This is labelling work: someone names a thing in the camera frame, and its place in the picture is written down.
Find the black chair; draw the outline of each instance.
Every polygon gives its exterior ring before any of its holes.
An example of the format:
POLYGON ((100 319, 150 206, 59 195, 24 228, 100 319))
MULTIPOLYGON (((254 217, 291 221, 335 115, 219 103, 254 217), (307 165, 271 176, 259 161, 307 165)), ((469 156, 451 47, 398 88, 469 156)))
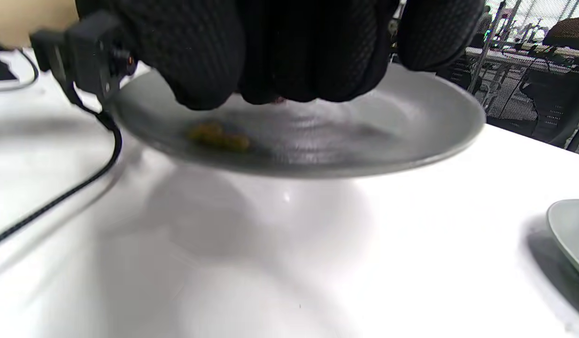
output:
MULTIPOLYGON (((454 83, 464 90, 468 89, 471 84, 471 62, 466 55, 461 55, 456 61, 452 62, 447 67, 441 68, 435 73, 436 76, 441 77, 454 83)), ((481 89, 482 79, 478 77, 478 81, 473 89, 473 95, 481 89)))
POLYGON ((487 123, 564 147, 579 124, 579 66, 566 73, 527 69, 519 82, 499 114, 487 112, 487 123))

